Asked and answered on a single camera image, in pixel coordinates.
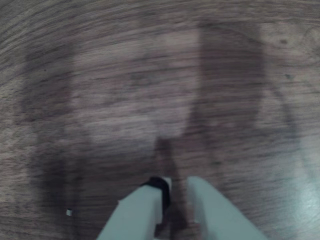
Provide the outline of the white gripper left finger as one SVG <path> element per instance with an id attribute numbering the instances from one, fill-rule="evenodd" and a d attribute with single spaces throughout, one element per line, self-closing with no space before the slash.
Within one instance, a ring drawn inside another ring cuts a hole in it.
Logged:
<path id="1" fill-rule="evenodd" d="M 98 240 L 153 240 L 171 205 L 172 180 L 153 176 L 118 201 Z"/>

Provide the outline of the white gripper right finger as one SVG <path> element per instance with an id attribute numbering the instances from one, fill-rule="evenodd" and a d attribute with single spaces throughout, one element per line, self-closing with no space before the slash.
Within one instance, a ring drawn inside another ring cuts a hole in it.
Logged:
<path id="1" fill-rule="evenodd" d="M 187 198 L 203 240 L 266 240 L 267 237 L 208 181 L 187 178 Z"/>

